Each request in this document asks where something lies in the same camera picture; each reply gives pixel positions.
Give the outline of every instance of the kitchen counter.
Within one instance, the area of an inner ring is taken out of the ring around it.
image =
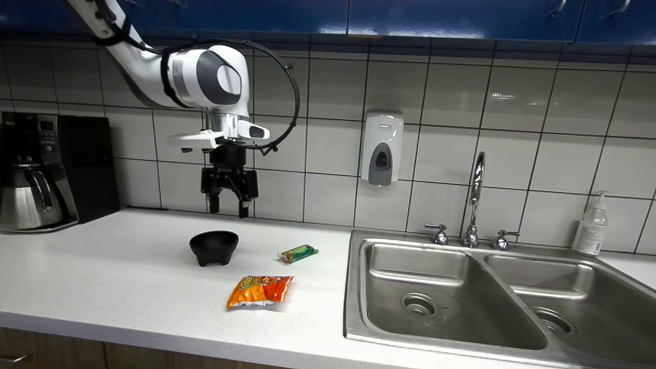
[[[187,241],[209,229],[241,235],[227,267],[198,267]],[[281,367],[530,367],[346,340],[349,238],[349,229],[133,209],[55,234],[0,235],[0,326]],[[319,253],[276,262],[298,243]],[[656,258],[602,260],[656,287]],[[280,308],[225,312],[244,275],[296,280]]]

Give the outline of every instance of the sink basin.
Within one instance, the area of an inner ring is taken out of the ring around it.
[[[489,262],[563,344],[613,360],[656,362],[656,301],[640,287],[596,265],[517,255]]]
[[[656,292],[577,252],[355,231],[345,334],[527,364],[655,367]]]
[[[464,252],[371,243],[366,313],[379,329],[498,347],[544,349],[546,338],[485,267]]]

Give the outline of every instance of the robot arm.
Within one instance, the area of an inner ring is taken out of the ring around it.
[[[224,140],[269,140],[269,128],[251,122],[248,65],[239,48],[212,44],[155,51],[130,24],[117,0],[68,2],[148,100],[170,109],[219,111],[221,128],[181,134],[177,143],[216,149]]]

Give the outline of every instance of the faucet handle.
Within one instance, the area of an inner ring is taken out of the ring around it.
[[[500,247],[500,250],[507,250],[508,247],[508,239],[507,238],[519,238],[519,231],[507,231],[507,229],[500,229],[498,234],[496,234],[496,238],[495,238],[495,247]]]
[[[447,225],[445,224],[426,224],[424,225],[435,235],[430,238],[433,243],[450,243]]]

